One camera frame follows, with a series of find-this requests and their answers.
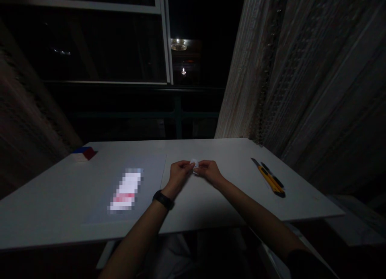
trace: black sleeve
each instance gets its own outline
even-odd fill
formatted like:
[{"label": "black sleeve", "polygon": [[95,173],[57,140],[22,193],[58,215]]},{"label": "black sleeve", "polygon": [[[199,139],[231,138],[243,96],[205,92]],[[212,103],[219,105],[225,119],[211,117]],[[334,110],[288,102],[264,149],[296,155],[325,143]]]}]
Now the black sleeve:
[{"label": "black sleeve", "polygon": [[290,252],[287,259],[287,266],[291,271],[292,279],[337,278],[318,258],[316,258],[312,253],[304,250],[294,250]]}]

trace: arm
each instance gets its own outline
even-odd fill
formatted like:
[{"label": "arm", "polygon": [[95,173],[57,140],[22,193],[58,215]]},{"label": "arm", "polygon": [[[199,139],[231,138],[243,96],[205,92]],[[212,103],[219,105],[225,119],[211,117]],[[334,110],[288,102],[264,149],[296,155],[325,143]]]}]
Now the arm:
[{"label": "arm", "polygon": [[242,190],[226,180],[215,161],[203,160],[194,171],[205,177],[232,204],[244,221],[264,243],[285,263],[293,250],[307,247],[275,215],[247,196]]},{"label": "arm", "polygon": [[[162,194],[174,200],[193,167],[194,164],[189,164],[186,160],[172,164],[169,182],[161,191]],[[119,244],[99,275],[99,279],[135,278],[138,267],[157,236],[167,213],[165,206],[154,200]]]}]

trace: yellow utility knife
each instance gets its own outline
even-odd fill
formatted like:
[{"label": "yellow utility knife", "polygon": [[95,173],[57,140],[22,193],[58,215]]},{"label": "yellow utility knife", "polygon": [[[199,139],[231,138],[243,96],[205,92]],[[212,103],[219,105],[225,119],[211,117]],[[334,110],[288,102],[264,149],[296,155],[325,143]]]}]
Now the yellow utility knife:
[{"label": "yellow utility knife", "polygon": [[255,163],[255,165],[257,166],[258,170],[260,171],[260,173],[263,175],[263,177],[265,178],[265,180],[267,181],[267,183],[270,185],[273,193],[279,197],[282,197],[282,198],[285,198],[285,192],[283,191],[283,189],[277,184],[277,182],[275,182],[274,180],[271,180],[269,178],[269,174],[267,173],[267,171],[257,162],[257,160],[255,160],[254,158],[251,158],[251,160]]}]

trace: sheer curtain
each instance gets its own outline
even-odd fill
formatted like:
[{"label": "sheer curtain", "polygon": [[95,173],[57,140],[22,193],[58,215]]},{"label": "sheer curtain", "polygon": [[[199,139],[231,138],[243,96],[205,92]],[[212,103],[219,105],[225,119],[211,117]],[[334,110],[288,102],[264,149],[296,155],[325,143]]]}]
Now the sheer curtain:
[{"label": "sheer curtain", "polygon": [[0,89],[1,199],[82,142],[1,21]]},{"label": "sheer curtain", "polygon": [[216,137],[249,137],[325,193],[381,175],[385,2],[245,0]]}]

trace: left hand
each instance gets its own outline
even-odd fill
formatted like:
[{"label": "left hand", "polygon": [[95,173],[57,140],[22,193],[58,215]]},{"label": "left hand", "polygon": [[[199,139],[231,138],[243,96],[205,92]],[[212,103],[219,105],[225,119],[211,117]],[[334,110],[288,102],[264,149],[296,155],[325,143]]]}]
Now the left hand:
[{"label": "left hand", "polygon": [[165,196],[174,200],[181,191],[185,179],[191,173],[194,163],[190,164],[188,160],[175,162],[170,166],[169,182],[161,191]]}]

